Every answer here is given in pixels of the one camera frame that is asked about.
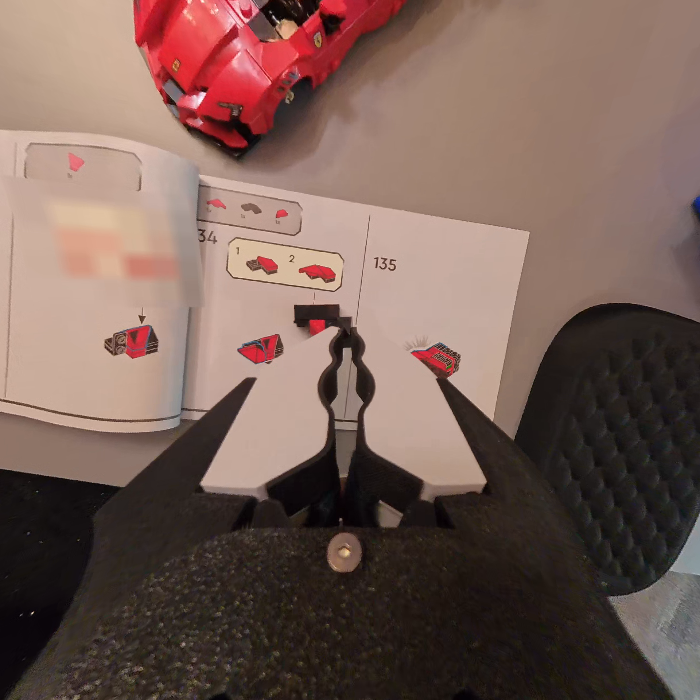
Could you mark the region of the black mesh office chair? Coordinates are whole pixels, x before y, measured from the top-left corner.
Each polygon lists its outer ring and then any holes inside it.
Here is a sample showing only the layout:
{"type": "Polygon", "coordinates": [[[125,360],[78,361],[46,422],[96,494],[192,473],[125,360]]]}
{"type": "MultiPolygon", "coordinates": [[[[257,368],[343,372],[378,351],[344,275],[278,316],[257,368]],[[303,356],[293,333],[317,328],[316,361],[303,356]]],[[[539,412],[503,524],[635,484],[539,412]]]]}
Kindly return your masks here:
{"type": "Polygon", "coordinates": [[[699,322],[621,303],[575,315],[543,356],[514,440],[603,590],[651,586],[699,518],[699,322]]]}

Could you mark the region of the red lego sports car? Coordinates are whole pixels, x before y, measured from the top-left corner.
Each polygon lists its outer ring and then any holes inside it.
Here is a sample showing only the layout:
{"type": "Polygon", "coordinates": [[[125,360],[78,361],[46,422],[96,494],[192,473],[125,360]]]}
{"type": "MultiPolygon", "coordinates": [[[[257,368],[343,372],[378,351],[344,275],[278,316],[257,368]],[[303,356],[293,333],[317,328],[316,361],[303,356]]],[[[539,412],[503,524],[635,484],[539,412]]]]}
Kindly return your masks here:
{"type": "Polygon", "coordinates": [[[135,42],[188,131],[240,157],[406,1],[133,1],[135,42]]]}

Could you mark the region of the lego instruction booklet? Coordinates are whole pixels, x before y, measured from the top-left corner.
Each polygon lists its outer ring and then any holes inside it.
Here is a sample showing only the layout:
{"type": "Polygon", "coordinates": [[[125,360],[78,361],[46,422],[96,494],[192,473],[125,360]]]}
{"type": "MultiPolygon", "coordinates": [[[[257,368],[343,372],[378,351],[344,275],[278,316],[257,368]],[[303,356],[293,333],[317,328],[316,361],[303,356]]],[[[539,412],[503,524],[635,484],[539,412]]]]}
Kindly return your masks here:
{"type": "Polygon", "coordinates": [[[529,234],[199,174],[126,139],[1,131],[1,413],[198,419],[339,305],[494,415],[529,234]]]}

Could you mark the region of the small black red lego piece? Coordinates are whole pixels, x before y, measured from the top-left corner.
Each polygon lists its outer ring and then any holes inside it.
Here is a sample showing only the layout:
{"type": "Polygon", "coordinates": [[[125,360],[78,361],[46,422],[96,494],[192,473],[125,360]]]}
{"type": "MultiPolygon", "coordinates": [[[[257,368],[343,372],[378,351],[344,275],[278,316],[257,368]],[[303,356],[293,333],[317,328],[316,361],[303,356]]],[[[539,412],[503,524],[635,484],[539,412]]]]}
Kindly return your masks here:
{"type": "Polygon", "coordinates": [[[339,304],[296,304],[293,322],[310,337],[328,328],[338,328],[349,335],[352,327],[352,318],[342,314],[339,304]]]}

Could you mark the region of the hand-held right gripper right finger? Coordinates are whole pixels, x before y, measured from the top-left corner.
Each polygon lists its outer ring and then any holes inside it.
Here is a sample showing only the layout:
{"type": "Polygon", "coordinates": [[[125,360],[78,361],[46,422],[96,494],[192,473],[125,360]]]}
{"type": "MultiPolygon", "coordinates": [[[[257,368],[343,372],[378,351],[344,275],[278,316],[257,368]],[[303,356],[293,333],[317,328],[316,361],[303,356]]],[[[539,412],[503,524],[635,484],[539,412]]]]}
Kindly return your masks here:
{"type": "Polygon", "coordinates": [[[378,326],[351,335],[361,398],[346,482],[350,522],[399,522],[419,501],[481,494],[486,477],[437,377],[378,326]]]}

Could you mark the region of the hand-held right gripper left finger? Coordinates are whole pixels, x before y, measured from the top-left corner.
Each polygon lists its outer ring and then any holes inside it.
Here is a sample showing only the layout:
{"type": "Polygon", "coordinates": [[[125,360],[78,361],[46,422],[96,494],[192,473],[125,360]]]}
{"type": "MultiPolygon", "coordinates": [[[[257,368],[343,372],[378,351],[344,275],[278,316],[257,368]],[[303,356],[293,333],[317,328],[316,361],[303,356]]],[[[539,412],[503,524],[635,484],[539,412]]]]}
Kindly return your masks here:
{"type": "Polygon", "coordinates": [[[200,482],[204,492],[275,500],[289,517],[338,492],[331,403],[343,337],[330,327],[260,372],[200,482]]]}

